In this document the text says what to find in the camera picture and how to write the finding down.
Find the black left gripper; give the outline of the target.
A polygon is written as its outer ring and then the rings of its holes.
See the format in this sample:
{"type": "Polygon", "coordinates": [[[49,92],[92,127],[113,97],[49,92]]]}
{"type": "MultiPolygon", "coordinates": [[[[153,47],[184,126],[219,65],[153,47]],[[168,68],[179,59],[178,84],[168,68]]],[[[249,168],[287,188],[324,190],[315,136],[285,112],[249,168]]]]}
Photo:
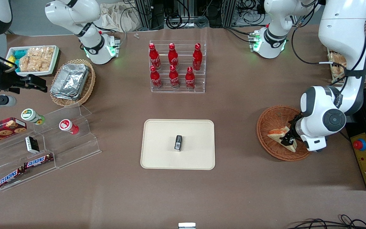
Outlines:
{"type": "Polygon", "coordinates": [[[297,133],[296,130],[296,123],[298,120],[302,118],[302,115],[296,115],[292,120],[290,120],[288,123],[290,124],[289,131],[286,133],[285,136],[280,138],[280,143],[283,146],[291,146],[295,143],[294,139],[301,139],[300,135],[297,133]]]}

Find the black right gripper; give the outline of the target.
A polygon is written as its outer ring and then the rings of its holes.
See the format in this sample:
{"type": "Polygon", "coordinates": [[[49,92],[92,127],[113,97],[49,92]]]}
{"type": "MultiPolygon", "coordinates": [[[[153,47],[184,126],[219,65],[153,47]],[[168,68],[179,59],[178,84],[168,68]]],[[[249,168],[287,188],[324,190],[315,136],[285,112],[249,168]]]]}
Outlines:
{"type": "Polygon", "coordinates": [[[35,75],[19,76],[16,71],[7,73],[6,65],[0,65],[0,91],[11,91],[16,94],[20,89],[35,89],[47,93],[46,80],[35,75]]]}

